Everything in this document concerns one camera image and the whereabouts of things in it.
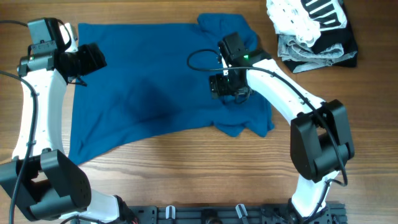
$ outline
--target cable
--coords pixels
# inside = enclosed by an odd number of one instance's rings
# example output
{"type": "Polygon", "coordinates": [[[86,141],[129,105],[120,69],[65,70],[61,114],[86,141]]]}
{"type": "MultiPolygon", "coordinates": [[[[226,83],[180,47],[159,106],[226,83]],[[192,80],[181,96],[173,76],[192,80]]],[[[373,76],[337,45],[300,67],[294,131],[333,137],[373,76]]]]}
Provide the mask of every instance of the cable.
{"type": "Polygon", "coordinates": [[[16,183],[15,183],[14,192],[12,193],[12,197],[11,197],[10,212],[9,212],[9,224],[13,224],[14,223],[15,205],[16,205],[16,201],[17,201],[19,188],[21,186],[22,178],[23,178],[23,176],[25,176],[25,170],[26,170],[28,158],[32,152],[33,145],[35,144],[34,134],[35,134],[35,129],[36,129],[36,119],[37,119],[37,94],[36,94],[36,91],[34,90],[34,88],[29,84],[29,82],[27,82],[23,78],[19,78],[16,75],[13,75],[11,73],[4,72],[1,70],[0,70],[0,74],[11,77],[11,78],[15,78],[16,80],[19,80],[23,84],[25,84],[28,87],[28,89],[30,90],[30,94],[31,94],[32,100],[33,100],[32,122],[30,124],[29,141],[27,142],[27,150],[26,150],[24,161],[22,162],[21,169],[19,171],[19,175],[18,175],[16,183]]]}
{"type": "Polygon", "coordinates": [[[24,22],[19,22],[19,21],[13,21],[13,20],[2,20],[2,21],[0,21],[0,24],[7,24],[7,23],[9,23],[9,24],[17,24],[17,25],[21,25],[21,26],[25,26],[25,27],[27,27],[27,24],[26,23],[24,23],[24,22]]]}
{"type": "MultiPolygon", "coordinates": [[[[211,52],[215,52],[215,50],[202,50],[202,51],[211,51],[211,52]]],[[[292,89],[297,95],[298,97],[300,97],[305,104],[308,105],[308,107],[313,111],[315,117],[317,118],[317,120],[320,122],[321,127],[325,128],[326,133],[328,134],[328,137],[333,145],[333,148],[335,150],[336,156],[337,156],[337,160],[339,163],[339,168],[341,170],[341,174],[343,176],[343,182],[340,182],[339,180],[335,180],[335,179],[328,179],[325,182],[325,186],[323,188],[321,197],[319,202],[317,203],[317,206],[315,207],[314,211],[312,212],[312,214],[304,221],[304,223],[308,223],[318,212],[318,209],[321,207],[323,200],[326,197],[326,193],[329,189],[330,183],[334,182],[342,187],[346,187],[348,185],[348,178],[347,178],[347,173],[346,173],[346,169],[344,167],[344,163],[343,160],[341,158],[340,152],[338,151],[338,146],[336,143],[335,138],[333,137],[331,130],[329,128],[329,125],[327,125],[325,119],[318,113],[317,109],[315,109],[315,107],[309,102],[308,98],[304,97],[301,92],[298,91],[298,89],[296,89],[291,83],[289,83],[287,80],[285,80],[284,78],[282,78],[280,75],[276,74],[275,72],[263,69],[263,68],[257,68],[257,67],[231,67],[231,68],[196,68],[194,66],[192,66],[190,64],[190,59],[197,53],[199,53],[201,51],[197,50],[196,52],[193,52],[192,54],[190,54],[187,58],[187,65],[188,67],[190,67],[193,70],[199,71],[199,72],[220,72],[220,71],[229,71],[229,70],[257,70],[260,72],[264,72],[264,73],[268,73],[270,75],[272,75],[273,77],[278,78],[280,81],[282,81],[283,83],[285,83],[290,89],[292,89]]]]}
{"type": "Polygon", "coordinates": [[[190,59],[192,58],[192,56],[196,55],[197,53],[201,53],[201,52],[213,52],[214,54],[217,54],[218,59],[221,60],[221,58],[222,58],[221,54],[218,53],[217,51],[213,50],[213,49],[200,49],[200,50],[197,50],[197,51],[192,52],[192,53],[188,56],[188,58],[187,58],[187,64],[188,64],[188,66],[189,66],[189,61],[190,61],[190,59]]]}
{"type": "Polygon", "coordinates": [[[94,219],[91,219],[91,218],[85,218],[85,217],[81,217],[79,215],[74,215],[72,217],[69,217],[69,218],[65,219],[64,221],[62,221],[60,224],[66,224],[68,221],[74,220],[74,219],[78,219],[78,220],[82,220],[82,221],[86,221],[86,222],[104,224],[104,222],[101,222],[99,220],[94,220],[94,219]]]}

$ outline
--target blue cloth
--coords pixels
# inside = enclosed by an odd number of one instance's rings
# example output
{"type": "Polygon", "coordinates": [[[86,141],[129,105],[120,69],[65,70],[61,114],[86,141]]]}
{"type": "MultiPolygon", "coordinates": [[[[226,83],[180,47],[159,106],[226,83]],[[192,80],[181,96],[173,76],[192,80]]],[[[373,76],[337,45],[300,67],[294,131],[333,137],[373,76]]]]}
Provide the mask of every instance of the blue cloth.
{"type": "MultiPolygon", "coordinates": [[[[198,24],[79,24],[79,44],[96,42],[108,66],[76,86],[69,158],[86,162],[108,150],[152,136],[215,125],[236,137],[249,128],[265,137],[273,128],[271,106],[260,94],[236,105],[212,100],[208,77],[186,65],[198,49],[218,50],[224,36],[238,31],[246,47],[257,35],[243,16],[202,14],[198,24]]],[[[192,58],[197,67],[219,68],[214,54],[192,58]]]]}

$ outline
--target black and white shirt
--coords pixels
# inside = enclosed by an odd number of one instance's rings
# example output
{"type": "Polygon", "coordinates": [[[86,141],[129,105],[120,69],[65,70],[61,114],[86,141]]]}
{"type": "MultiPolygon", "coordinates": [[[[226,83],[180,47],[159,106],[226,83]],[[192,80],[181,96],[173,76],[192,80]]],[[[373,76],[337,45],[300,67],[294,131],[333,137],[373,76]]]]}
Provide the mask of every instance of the black and white shirt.
{"type": "Polygon", "coordinates": [[[267,13],[276,34],[294,35],[308,47],[314,45],[321,31],[347,25],[339,0],[267,0],[267,13]]]}
{"type": "Polygon", "coordinates": [[[310,18],[320,23],[320,31],[347,26],[346,15],[338,0],[301,0],[301,3],[310,18]]]}

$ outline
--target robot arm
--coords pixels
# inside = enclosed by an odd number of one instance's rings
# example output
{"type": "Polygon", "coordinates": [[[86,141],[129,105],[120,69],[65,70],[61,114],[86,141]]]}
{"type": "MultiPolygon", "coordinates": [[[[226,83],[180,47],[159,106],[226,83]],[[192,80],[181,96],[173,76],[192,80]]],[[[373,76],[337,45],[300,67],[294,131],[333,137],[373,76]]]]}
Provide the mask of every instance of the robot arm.
{"type": "MultiPolygon", "coordinates": [[[[268,53],[263,50],[247,50],[237,33],[225,37],[218,45],[223,66],[228,71],[210,77],[213,98],[225,95],[238,97],[255,91],[265,97],[290,124],[290,156],[300,173],[296,192],[290,201],[290,212],[294,213],[296,221],[303,222],[306,217],[313,215],[323,197],[327,180],[334,179],[340,171],[338,156],[328,133],[317,133],[317,128],[322,124],[317,121],[313,110],[323,116],[326,125],[331,129],[329,134],[336,139],[338,153],[345,165],[354,156],[345,107],[338,100],[327,103],[304,90],[277,66],[268,53]],[[233,69],[239,67],[253,68],[233,69]],[[286,82],[306,97],[313,108],[286,82]]],[[[326,195],[316,212],[325,208],[326,195]]]]}
{"type": "MultiPolygon", "coordinates": [[[[126,210],[127,205],[117,196],[91,189],[87,176],[65,156],[62,146],[62,103],[67,84],[106,66],[102,53],[95,44],[77,47],[73,27],[70,24],[58,27],[56,19],[38,19],[29,22],[28,27],[34,54],[22,57],[17,70],[37,94],[37,123],[28,171],[21,182],[16,205],[30,221],[79,215],[103,223],[131,223],[128,220],[134,214],[126,210]],[[47,180],[31,181],[39,172],[47,180]]],[[[21,130],[12,153],[13,161],[0,166],[0,184],[10,197],[27,152],[33,111],[30,90],[23,84],[22,87],[21,130]]]]}

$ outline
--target wooden table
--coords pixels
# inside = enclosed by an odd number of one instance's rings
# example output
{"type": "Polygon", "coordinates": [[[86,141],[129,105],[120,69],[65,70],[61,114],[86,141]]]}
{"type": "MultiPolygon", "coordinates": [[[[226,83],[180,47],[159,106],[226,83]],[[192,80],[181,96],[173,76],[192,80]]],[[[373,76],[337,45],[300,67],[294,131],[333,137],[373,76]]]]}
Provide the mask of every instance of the wooden table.
{"type": "MultiPolygon", "coordinates": [[[[57,17],[76,26],[196,22],[202,12],[240,13],[276,57],[277,42],[265,0],[145,1],[3,0],[0,19],[57,17]]],[[[350,223],[398,219],[398,2],[346,1],[356,40],[358,68],[324,68],[290,76],[313,94],[341,100],[348,110],[356,154],[348,162],[349,185],[333,186],[328,200],[346,204],[350,223]]],[[[30,44],[26,28],[0,25],[0,69],[16,73],[30,44]]],[[[69,150],[74,87],[63,104],[62,138],[69,150]]],[[[22,91],[0,76],[0,163],[8,162],[21,122],[22,91]]],[[[81,166],[91,186],[120,195],[129,205],[235,205],[285,203],[298,173],[289,155],[289,125],[274,110],[266,138],[244,131],[230,138],[214,127],[182,131],[118,147],[81,166]]],[[[0,190],[0,223],[9,197],[0,190]]],[[[26,219],[16,209],[16,223],[26,219]]]]}

